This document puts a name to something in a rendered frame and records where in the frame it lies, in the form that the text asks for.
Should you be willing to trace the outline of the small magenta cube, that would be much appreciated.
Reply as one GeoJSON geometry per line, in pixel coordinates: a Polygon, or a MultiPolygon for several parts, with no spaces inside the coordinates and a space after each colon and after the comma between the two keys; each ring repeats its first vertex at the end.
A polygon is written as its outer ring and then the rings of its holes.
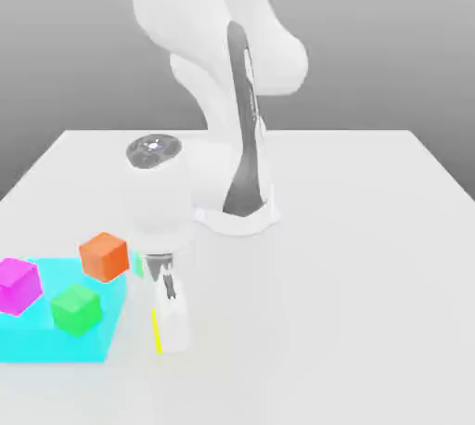
{"type": "Polygon", "coordinates": [[[0,313],[20,316],[42,294],[36,264],[16,258],[0,261],[0,313]]]}

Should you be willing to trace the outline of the small yellow cube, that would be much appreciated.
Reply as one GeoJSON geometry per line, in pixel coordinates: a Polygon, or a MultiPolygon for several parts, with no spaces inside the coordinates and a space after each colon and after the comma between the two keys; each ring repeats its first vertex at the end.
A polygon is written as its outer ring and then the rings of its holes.
{"type": "Polygon", "coordinates": [[[155,347],[157,354],[162,354],[162,345],[160,338],[160,328],[159,328],[159,315],[156,308],[152,309],[152,324],[153,324],[153,334],[155,340],[155,347]]]}

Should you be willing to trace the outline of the small orange cube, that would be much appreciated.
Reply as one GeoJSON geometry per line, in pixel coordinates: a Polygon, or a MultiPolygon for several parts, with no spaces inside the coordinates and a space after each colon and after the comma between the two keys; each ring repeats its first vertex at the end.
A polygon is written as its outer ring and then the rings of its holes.
{"type": "Polygon", "coordinates": [[[79,247],[83,272],[109,283],[129,269],[129,254],[125,240],[102,232],[79,247]]]}

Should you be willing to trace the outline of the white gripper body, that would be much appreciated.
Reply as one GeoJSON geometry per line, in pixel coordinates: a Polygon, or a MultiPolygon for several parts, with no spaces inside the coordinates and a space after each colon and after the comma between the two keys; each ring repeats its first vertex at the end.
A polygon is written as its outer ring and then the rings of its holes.
{"type": "Polygon", "coordinates": [[[186,351],[190,345],[188,308],[183,285],[172,276],[159,276],[154,287],[153,309],[159,315],[163,354],[186,351]]]}

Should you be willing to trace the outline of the large cyan box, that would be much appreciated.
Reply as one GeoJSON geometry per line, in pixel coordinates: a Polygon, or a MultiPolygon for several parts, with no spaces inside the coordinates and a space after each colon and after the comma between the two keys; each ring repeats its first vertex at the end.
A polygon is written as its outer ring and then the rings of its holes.
{"type": "Polygon", "coordinates": [[[21,316],[0,313],[0,363],[102,363],[126,297],[126,276],[101,283],[83,273],[78,258],[36,258],[44,294],[21,316]],[[102,320],[82,337],[56,328],[50,301],[73,284],[100,296],[102,320]]]}

